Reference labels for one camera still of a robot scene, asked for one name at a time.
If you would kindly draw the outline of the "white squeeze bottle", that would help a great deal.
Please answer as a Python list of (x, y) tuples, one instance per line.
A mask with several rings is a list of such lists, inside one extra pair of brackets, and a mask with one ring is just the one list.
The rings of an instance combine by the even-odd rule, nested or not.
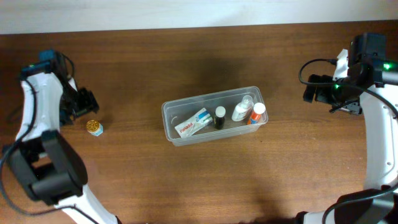
[(252, 110), (253, 106), (253, 98), (250, 95), (244, 96), (241, 102), (235, 106), (231, 119), (233, 121), (244, 120)]

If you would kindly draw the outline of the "dark bottle white cap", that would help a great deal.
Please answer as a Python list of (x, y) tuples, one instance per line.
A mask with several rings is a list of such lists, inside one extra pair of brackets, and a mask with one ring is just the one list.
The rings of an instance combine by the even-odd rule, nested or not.
[(215, 110), (215, 128), (223, 129), (225, 121), (226, 109), (223, 106), (218, 106)]

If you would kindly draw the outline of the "small jar gold lid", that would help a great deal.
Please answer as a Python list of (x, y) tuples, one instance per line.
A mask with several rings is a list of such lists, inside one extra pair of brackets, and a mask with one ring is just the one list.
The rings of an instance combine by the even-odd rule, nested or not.
[(99, 136), (103, 133), (103, 126), (97, 120), (89, 120), (86, 123), (86, 130), (93, 136)]

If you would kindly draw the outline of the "white Panadol box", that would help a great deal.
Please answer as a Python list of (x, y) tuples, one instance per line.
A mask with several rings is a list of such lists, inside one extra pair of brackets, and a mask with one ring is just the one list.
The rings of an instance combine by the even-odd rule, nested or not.
[(175, 130), (181, 138), (194, 135), (197, 131), (213, 122), (213, 117), (206, 108), (196, 112), (191, 118), (176, 125)]

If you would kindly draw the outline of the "orange tube white cap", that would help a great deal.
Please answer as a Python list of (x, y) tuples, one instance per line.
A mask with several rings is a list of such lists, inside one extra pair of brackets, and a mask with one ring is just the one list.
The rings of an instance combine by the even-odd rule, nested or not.
[(265, 113), (265, 111), (266, 111), (265, 104), (263, 104), (263, 103), (254, 104), (254, 106), (252, 108), (252, 113), (249, 116), (249, 119), (247, 121), (247, 125), (258, 123), (262, 117), (262, 114)]

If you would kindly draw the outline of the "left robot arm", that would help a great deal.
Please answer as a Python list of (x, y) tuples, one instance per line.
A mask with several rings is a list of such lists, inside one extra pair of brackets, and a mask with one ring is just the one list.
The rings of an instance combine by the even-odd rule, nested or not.
[(83, 160), (60, 133), (62, 126), (99, 110), (93, 93), (79, 88), (74, 74), (74, 63), (56, 50), (42, 51), (37, 63), (22, 68), (21, 127), (15, 141), (2, 149), (1, 165), (10, 168), (31, 200), (49, 209), (29, 212), (4, 187), (1, 194), (13, 210), (28, 217), (62, 211), (75, 223), (119, 223), (90, 190)]

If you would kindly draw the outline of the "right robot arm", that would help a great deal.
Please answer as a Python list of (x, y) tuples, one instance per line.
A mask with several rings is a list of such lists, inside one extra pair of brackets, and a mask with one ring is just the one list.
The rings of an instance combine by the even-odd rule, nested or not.
[(357, 35), (328, 63), (332, 76), (312, 74), (303, 100), (331, 113), (363, 115), (366, 126), (364, 189), (342, 195), (322, 212), (300, 212), (295, 223), (397, 223), (397, 62), (386, 57), (386, 36)]

